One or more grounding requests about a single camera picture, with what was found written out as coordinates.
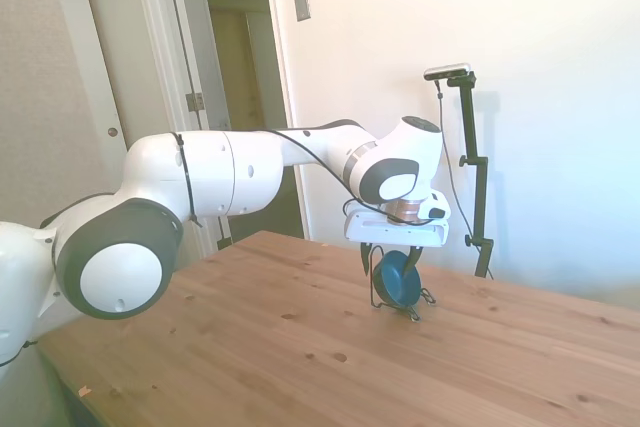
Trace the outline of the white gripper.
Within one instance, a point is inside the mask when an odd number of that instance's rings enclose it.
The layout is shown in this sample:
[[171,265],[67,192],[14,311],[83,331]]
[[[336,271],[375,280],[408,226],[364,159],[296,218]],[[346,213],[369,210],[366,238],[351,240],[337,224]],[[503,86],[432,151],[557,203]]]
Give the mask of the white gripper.
[[410,247],[404,266],[404,277],[417,271],[416,265],[423,252],[422,247],[442,247],[448,238],[447,220],[436,220],[422,226],[396,225],[387,217],[369,210],[355,210],[348,214],[344,235],[360,244],[360,256],[364,274],[371,269],[372,244]]

